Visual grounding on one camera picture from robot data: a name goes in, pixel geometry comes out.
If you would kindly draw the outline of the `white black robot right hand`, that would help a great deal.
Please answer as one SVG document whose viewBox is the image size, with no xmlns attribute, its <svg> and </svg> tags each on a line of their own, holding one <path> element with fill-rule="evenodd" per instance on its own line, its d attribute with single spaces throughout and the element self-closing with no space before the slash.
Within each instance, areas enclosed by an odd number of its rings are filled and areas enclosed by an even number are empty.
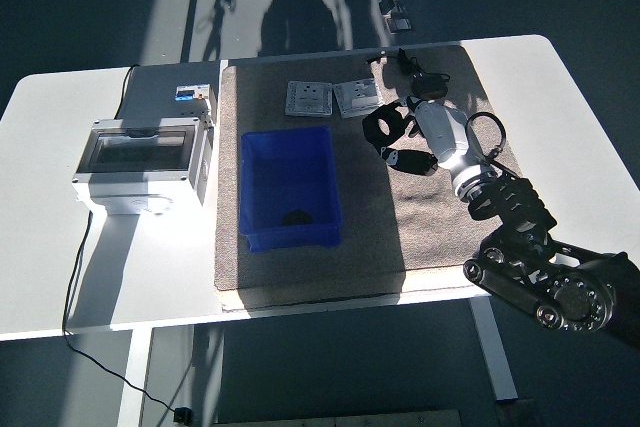
<svg viewBox="0 0 640 427">
<path fill-rule="evenodd" d="M 427 152 L 393 149 L 414 122 L 429 147 Z M 428 176 L 439 168 L 450 172 L 457 196 L 483 176 L 491 176 L 472 153 L 465 132 L 466 115 L 435 101 L 409 96 L 377 108 L 362 121 L 365 139 L 391 168 Z"/>
</svg>

